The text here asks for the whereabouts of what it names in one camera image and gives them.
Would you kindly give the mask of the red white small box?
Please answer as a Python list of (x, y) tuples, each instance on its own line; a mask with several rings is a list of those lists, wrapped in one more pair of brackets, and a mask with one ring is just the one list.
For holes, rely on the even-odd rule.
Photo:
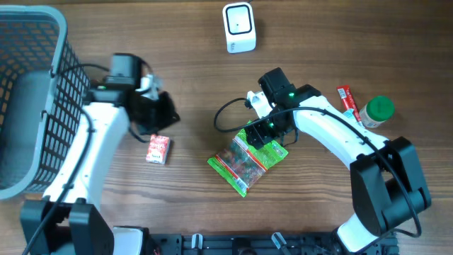
[(155, 164), (165, 164), (171, 145), (171, 139), (166, 136), (152, 135), (146, 155), (146, 161)]

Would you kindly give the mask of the green candy bag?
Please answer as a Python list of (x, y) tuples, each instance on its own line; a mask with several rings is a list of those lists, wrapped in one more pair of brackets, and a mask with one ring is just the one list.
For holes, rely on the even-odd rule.
[(288, 151), (276, 141), (255, 149), (246, 138), (246, 131), (240, 130), (226, 149), (207, 160), (243, 198), (261, 176), (288, 155)]

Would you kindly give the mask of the red snack bar wrapper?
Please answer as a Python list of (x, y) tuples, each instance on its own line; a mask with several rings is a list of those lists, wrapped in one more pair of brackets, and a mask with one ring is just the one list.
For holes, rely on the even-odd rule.
[(338, 86), (337, 91), (340, 95), (342, 104), (346, 111), (350, 111), (350, 113), (354, 115), (357, 124), (363, 128), (364, 125), (362, 123), (362, 119), (360, 117), (355, 99), (353, 98), (353, 95), (351, 93), (350, 86), (349, 85)]

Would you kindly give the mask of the green lid jar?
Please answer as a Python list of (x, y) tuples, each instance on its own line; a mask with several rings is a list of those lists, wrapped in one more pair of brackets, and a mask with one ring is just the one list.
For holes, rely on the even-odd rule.
[(361, 110), (360, 117), (366, 128), (377, 128), (395, 113), (393, 101), (386, 96), (376, 96)]

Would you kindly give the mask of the grey plastic shopping basket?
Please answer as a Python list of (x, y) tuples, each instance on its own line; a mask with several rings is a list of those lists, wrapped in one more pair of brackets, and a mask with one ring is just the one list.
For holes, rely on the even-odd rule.
[(76, 135), (90, 81), (50, 6), (1, 6), (1, 199), (41, 193)]

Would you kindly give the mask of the teal white tissue pack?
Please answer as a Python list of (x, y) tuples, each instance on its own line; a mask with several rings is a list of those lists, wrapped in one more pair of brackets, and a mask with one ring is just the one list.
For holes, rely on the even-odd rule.
[(355, 119), (355, 111), (353, 108), (347, 109), (343, 115), (349, 119)]

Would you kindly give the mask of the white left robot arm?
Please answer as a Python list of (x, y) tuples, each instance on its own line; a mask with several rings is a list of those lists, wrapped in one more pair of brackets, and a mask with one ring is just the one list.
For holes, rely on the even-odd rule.
[(21, 210), (24, 254), (156, 254), (146, 227), (109, 227), (99, 205), (121, 139), (152, 137), (180, 121), (160, 78), (141, 57), (115, 53), (102, 83), (84, 94), (79, 128), (40, 200)]

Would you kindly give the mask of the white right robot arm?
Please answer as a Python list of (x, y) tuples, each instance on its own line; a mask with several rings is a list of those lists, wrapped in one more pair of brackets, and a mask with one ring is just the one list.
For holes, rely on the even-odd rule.
[(306, 84), (296, 87), (280, 68), (265, 73), (260, 91), (249, 91), (246, 106), (258, 119), (245, 131), (259, 149), (301, 131), (318, 140), (350, 172), (354, 213), (335, 230), (343, 250), (358, 254), (413, 220), (421, 234), (418, 213), (432, 204), (428, 185), (413, 144), (405, 137), (389, 140), (366, 130), (336, 110), (321, 92)]

